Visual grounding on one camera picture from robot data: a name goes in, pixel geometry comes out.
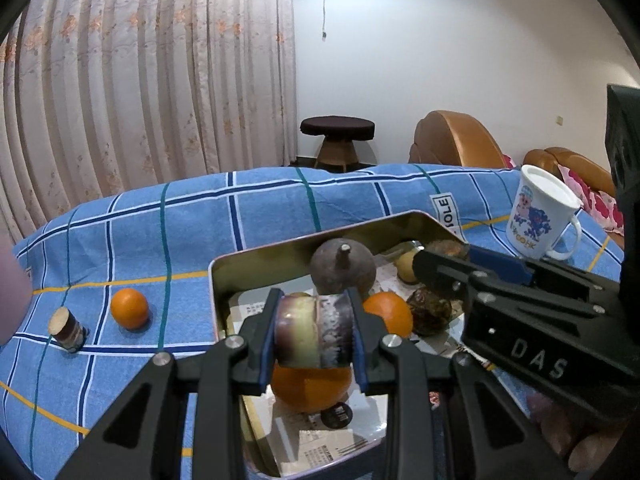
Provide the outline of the dark round stool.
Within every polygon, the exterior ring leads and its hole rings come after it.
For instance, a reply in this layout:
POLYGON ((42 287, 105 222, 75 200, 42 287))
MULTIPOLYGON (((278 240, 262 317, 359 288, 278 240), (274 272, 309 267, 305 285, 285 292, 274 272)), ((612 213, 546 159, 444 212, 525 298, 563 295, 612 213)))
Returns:
POLYGON ((305 136, 321 136, 322 143, 314 166, 349 172, 359 165, 356 142, 374 139, 375 123, 349 116, 316 116, 304 119, 299 126, 305 136))

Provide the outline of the dark brown water chestnut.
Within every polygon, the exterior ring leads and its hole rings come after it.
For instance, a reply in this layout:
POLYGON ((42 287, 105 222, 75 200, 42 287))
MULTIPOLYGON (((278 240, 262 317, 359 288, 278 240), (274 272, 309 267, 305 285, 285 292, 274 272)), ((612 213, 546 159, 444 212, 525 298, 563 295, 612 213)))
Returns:
POLYGON ((416 336, 434 336, 442 332, 450 321, 451 302, 447 298, 440 298, 426 287, 416 289, 407 299, 407 304, 416 336))

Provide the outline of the pink plastic pitcher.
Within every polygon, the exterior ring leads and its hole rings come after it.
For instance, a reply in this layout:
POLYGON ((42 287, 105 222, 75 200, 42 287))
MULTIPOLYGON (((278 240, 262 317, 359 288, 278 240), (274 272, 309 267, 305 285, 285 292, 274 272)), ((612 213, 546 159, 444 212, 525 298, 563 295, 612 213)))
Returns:
POLYGON ((1 239, 0 344, 4 346, 20 327, 32 298, 32 281, 13 255, 11 242, 1 239))

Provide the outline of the orange leather sofa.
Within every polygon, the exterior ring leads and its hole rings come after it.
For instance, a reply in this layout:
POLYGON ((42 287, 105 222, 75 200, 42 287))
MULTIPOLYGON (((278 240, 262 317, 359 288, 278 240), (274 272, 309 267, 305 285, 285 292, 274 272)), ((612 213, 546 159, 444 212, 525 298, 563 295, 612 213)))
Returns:
POLYGON ((610 170, 605 169, 582 154, 578 154, 568 148, 535 148, 526 153, 523 159, 524 165, 533 165, 554 174, 560 178, 560 167, 573 170, 575 174, 596 191, 603 191, 615 196, 615 186, 610 170))

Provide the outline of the white cartoon mug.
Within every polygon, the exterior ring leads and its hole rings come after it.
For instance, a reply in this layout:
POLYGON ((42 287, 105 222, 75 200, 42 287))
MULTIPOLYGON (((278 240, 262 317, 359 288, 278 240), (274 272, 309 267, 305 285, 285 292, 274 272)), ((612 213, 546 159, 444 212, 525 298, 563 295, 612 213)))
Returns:
POLYGON ((566 261, 582 241, 580 208, 582 201, 559 178, 537 166, 523 165, 506 238, 523 257, 566 261), (575 243, 559 252, 555 246, 569 226, 575 231, 575 243))

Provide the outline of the pink metal tin box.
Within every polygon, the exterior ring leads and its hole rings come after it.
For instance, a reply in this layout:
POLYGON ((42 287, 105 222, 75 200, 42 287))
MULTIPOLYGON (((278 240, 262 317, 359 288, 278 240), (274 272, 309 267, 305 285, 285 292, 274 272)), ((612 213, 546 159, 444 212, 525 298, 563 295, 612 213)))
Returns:
MULTIPOLYGON (((270 289, 287 295, 338 294, 352 287, 362 299, 392 292, 408 299, 416 285, 397 271, 409 252, 431 242, 465 244, 462 234, 422 211, 361 222, 213 260, 210 294, 220 336, 239 333, 262 312, 270 289)), ((308 479, 376 453, 385 437, 386 396, 365 396, 347 376, 333 391, 335 405, 302 411, 272 391, 241 401, 241 430, 249 472, 266 479, 308 479)))

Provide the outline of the small orange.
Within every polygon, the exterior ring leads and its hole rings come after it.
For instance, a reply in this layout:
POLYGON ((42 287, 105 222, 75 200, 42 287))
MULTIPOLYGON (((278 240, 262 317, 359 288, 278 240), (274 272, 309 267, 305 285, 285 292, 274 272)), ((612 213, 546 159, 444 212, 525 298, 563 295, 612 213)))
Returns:
POLYGON ((138 330, 148 322, 148 300, 133 288, 121 289, 112 297, 111 315, 120 327, 126 330, 138 330))

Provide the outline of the printed paper sheet in tin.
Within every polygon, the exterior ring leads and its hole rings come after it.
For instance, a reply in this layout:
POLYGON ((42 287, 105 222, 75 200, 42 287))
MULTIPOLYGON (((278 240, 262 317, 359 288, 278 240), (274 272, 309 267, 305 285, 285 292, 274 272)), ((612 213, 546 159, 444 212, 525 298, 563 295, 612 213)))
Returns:
MULTIPOLYGON (((401 243, 374 256, 376 281, 371 292, 396 292, 409 298, 418 285, 408 285, 397 277, 395 261, 418 242, 401 243)), ((285 281, 274 286, 284 292, 316 292, 310 276, 285 281)), ((272 286, 236 292, 229 300, 229 314, 224 314, 226 334, 239 333, 246 318, 262 312, 272 286)), ((420 338, 411 334, 410 341, 421 351, 450 358, 462 349, 459 338, 463 318, 460 302, 454 302, 452 317, 439 334, 420 338)), ((372 448, 385 437, 387 396, 365 396, 352 380, 340 403, 323 412, 306 414, 290 410, 268 387, 262 396, 244 396, 243 408, 250 437, 257 444, 266 474, 302 478, 307 471, 352 458, 372 448)))

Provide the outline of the small orange mandarin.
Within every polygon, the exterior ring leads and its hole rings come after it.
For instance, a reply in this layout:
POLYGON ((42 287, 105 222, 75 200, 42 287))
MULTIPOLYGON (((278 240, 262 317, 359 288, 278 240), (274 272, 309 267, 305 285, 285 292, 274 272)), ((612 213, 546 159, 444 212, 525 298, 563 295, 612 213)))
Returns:
POLYGON ((396 292, 377 292, 364 303, 363 309, 383 319, 387 331, 408 338, 413 331, 413 317, 409 305, 396 292))

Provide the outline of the pink floral cloth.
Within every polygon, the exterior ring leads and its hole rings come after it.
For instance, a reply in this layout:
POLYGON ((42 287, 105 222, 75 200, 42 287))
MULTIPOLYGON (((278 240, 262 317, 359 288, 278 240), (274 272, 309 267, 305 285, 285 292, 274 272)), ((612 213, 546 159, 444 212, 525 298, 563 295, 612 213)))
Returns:
POLYGON ((559 170, 563 182, 582 201, 582 209, 606 232, 623 235, 624 218, 616 199, 603 191, 593 191, 574 170, 562 165, 559 170))

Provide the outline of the large orange mandarin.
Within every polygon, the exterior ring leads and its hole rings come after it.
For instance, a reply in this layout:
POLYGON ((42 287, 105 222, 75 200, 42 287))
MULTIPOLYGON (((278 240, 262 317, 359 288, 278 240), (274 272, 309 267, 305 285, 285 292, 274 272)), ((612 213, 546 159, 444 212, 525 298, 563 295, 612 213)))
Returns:
POLYGON ((292 411, 317 413, 341 401, 351 384, 350 367, 291 368, 276 363, 270 387, 292 411))

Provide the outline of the brown kiwi fruit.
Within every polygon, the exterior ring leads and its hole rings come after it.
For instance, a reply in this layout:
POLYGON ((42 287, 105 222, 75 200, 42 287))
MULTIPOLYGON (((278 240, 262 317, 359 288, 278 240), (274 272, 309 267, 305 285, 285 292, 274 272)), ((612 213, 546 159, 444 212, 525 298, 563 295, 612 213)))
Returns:
POLYGON ((432 240, 425 245, 425 249, 441 256, 460 260, 469 259, 469 246, 458 240, 432 240))

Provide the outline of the purple round passion fruit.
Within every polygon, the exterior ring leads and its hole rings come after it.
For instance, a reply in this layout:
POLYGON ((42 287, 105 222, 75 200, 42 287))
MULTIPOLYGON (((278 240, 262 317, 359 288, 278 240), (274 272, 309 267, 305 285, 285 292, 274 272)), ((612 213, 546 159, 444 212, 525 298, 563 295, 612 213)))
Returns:
POLYGON ((355 287, 367 297, 376 279, 376 265, 370 250, 350 238, 332 238, 312 255, 309 275, 320 295, 334 295, 355 287))

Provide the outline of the pink floral curtain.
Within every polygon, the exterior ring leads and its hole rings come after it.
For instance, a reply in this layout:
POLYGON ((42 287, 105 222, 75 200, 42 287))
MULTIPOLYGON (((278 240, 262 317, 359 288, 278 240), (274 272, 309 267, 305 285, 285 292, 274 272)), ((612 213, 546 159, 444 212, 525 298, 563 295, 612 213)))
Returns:
POLYGON ((297 154, 292 0, 27 0, 1 37, 1 232, 297 154))

